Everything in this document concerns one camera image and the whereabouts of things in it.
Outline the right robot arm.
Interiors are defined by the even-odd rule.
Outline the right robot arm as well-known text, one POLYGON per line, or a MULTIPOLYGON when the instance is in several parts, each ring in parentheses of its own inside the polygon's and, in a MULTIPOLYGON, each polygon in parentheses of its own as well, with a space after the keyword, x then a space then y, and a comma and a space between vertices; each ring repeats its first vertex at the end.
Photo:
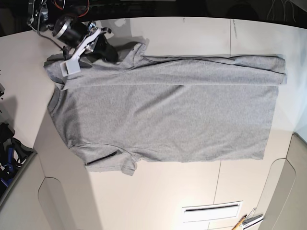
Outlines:
POLYGON ((111 34, 112 30, 99 27, 95 21, 87 24, 81 21, 90 10, 90 2, 85 4, 84 12, 68 8, 65 3, 64 0, 30 0, 27 25, 57 46, 64 61, 89 57, 117 62, 118 53, 106 39, 106 34, 111 34))

